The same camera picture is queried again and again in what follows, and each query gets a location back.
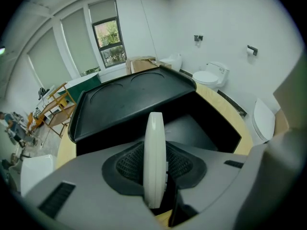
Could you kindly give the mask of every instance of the wooden countertop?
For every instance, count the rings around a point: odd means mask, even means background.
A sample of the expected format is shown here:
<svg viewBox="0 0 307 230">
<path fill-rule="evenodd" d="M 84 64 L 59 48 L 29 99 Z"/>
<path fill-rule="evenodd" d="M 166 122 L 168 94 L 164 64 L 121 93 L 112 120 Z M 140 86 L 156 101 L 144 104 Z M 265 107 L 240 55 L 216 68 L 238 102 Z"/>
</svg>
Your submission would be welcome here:
<svg viewBox="0 0 307 230">
<path fill-rule="evenodd" d="M 196 92 L 204 98 L 209 104 L 211 104 L 228 122 L 234 127 L 234 129 L 240 134 L 241 140 L 238 144 L 235 154 L 248 155 L 249 151 L 253 147 L 253 141 L 249 134 L 249 131 L 235 108 L 217 92 L 207 88 L 204 85 L 198 84 Z M 68 161 L 76 157 L 76 144 L 71 142 L 67 134 L 67 128 L 64 131 L 61 143 L 59 145 L 58 159 L 56 168 L 61 167 Z"/>
</svg>

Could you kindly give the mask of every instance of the person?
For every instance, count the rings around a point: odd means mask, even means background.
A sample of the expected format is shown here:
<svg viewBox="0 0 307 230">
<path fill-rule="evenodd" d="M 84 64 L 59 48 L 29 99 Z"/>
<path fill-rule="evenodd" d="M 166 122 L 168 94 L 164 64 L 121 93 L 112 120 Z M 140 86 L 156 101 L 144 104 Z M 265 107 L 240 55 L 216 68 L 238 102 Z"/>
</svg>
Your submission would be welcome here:
<svg viewBox="0 0 307 230">
<path fill-rule="evenodd" d="M 25 133 L 25 130 L 18 124 L 9 113 L 3 113 L 0 112 L 0 119 L 5 120 L 8 126 L 6 127 L 6 131 L 8 132 L 9 129 L 15 133 L 17 136 L 19 136 L 22 140 L 27 142 L 32 142 L 33 145 L 37 144 L 37 140 L 33 137 L 28 136 Z"/>
</svg>

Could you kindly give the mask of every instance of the black tray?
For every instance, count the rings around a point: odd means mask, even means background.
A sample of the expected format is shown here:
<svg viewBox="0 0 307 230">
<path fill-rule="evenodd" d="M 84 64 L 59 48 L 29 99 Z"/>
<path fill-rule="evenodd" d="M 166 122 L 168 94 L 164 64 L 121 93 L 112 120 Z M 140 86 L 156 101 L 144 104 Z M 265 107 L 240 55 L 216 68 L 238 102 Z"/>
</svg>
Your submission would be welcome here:
<svg viewBox="0 0 307 230">
<path fill-rule="evenodd" d="M 71 117 L 68 135 L 77 143 L 195 91 L 192 79 L 165 67 L 106 82 L 82 92 Z"/>
</svg>

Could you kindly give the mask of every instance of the toilet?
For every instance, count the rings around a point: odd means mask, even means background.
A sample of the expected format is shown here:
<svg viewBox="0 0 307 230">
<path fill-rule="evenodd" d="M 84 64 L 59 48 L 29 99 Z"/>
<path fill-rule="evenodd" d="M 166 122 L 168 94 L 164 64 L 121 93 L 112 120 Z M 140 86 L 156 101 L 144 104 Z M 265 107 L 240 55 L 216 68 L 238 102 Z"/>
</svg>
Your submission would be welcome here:
<svg viewBox="0 0 307 230">
<path fill-rule="evenodd" d="M 175 71 L 179 71 L 182 65 L 182 57 L 180 54 L 172 54 L 169 58 L 160 61 L 172 65 L 172 69 Z"/>
<path fill-rule="evenodd" d="M 57 158 L 53 155 L 24 159 L 21 168 L 21 196 L 24 197 L 37 183 L 56 169 Z"/>
<path fill-rule="evenodd" d="M 275 129 L 275 115 L 257 99 L 253 112 L 245 117 L 245 124 L 253 140 L 253 145 L 260 145 L 272 139 Z"/>
<path fill-rule="evenodd" d="M 205 71 L 197 71 L 193 74 L 193 80 L 199 84 L 218 91 L 223 87 L 228 78 L 229 69 L 220 62 L 209 62 Z"/>
</svg>

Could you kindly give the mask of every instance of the wall-mounted holder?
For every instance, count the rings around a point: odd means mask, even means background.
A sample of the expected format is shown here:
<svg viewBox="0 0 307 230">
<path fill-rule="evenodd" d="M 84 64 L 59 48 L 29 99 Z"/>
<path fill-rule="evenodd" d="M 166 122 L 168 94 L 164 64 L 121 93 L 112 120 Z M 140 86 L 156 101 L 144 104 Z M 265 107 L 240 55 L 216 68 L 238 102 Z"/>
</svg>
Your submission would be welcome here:
<svg viewBox="0 0 307 230">
<path fill-rule="evenodd" d="M 203 36 L 194 35 L 194 41 L 195 41 L 195 42 L 199 42 L 199 41 L 202 41 L 202 40 L 203 40 Z"/>
<path fill-rule="evenodd" d="M 248 45 L 248 48 L 253 50 L 253 55 L 256 56 L 258 54 L 258 49 Z"/>
</svg>

